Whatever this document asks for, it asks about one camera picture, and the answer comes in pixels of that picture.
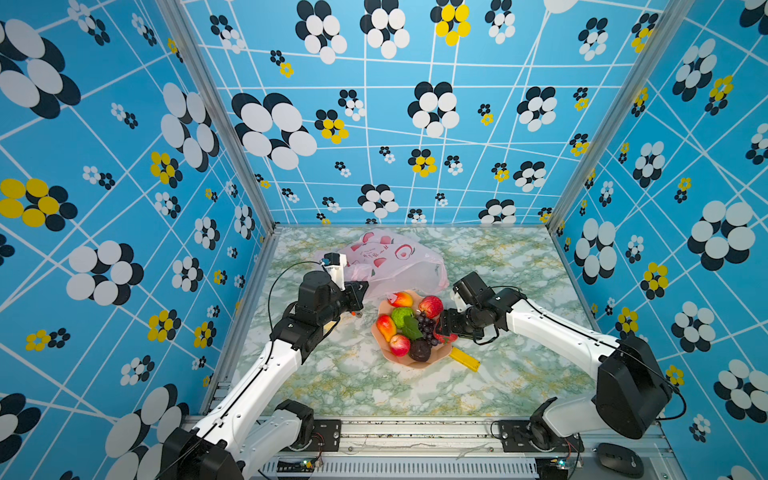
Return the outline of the red apple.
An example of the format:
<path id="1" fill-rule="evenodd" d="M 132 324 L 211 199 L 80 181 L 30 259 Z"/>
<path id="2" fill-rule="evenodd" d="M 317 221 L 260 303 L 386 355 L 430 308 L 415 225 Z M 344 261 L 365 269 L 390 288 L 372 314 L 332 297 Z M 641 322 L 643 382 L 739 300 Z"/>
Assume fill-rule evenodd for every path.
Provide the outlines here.
<path id="1" fill-rule="evenodd" d="M 429 295 L 419 302 L 417 310 L 428 319 L 438 319 L 444 311 L 444 305 L 439 297 Z"/>

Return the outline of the pink translucent plastic bag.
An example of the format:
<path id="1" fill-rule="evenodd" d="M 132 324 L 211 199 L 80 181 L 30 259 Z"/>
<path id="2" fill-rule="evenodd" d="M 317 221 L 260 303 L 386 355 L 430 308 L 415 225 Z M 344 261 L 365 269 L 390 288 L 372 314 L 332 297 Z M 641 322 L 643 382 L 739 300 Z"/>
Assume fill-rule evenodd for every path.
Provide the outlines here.
<path id="1" fill-rule="evenodd" d="M 440 253 L 390 230 L 368 230 L 337 251 L 317 252 L 316 258 L 327 268 L 340 266 L 347 282 L 366 282 L 366 300 L 405 290 L 436 295 L 449 286 Z"/>

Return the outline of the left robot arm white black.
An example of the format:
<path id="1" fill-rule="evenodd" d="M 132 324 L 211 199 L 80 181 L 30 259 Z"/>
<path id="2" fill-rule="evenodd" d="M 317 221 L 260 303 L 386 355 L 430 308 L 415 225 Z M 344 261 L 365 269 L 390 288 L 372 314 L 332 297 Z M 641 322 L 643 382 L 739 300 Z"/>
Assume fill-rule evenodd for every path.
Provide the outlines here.
<path id="1" fill-rule="evenodd" d="M 190 430 L 175 429 L 164 442 L 159 479 L 249 479 L 281 450 L 308 443 L 313 410 L 282 403 L 262 413 L 342 314 L 363 308 L 366 281 L 347 281 L 340 266 L 306 273 L 296 301 L 283 312 L 254 365 L 224 399 Z"/>

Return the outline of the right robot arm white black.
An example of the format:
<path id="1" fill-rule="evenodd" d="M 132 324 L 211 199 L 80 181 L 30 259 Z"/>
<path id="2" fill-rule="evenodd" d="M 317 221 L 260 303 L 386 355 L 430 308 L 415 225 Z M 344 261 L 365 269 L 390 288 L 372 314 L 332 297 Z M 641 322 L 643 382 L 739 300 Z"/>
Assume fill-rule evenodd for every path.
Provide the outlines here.
<path id="1" fill-rule="evenodd" d="M 491 287 L 472 272 L 451 292 L 454 307 L 440 314 L 443 336 L 487 344 L 484 335 L 512 332 L 567 359 L 596 383 L 592 393 L 552 397 L 529 417 L 528 438 L 541 451 L 588 431 L 610 429 L 633 440 L 643 437 L 672 398 L 677 386 L 662 373 L 651 347 L 629 335 L 616 338 L 556 315 L 511 286 Z"/>

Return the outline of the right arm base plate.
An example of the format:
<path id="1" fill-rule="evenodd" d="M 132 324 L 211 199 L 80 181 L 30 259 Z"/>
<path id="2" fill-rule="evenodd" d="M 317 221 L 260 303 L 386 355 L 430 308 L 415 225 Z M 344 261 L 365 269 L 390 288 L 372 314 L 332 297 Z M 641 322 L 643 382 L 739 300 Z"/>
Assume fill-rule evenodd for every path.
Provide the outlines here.
<path id="1" fill-rule="evenodd" d="M 534 436 L 527 420 L 495 420 L 490 426 L 491 436 L 500 441 L 505 453 L 531 454 L 568 454 L 584 452 L 584 444 L 580 437 L 572 435 L 566 438 L 552 437 L 545 441 L 544 446 L 534 443 Z"/>

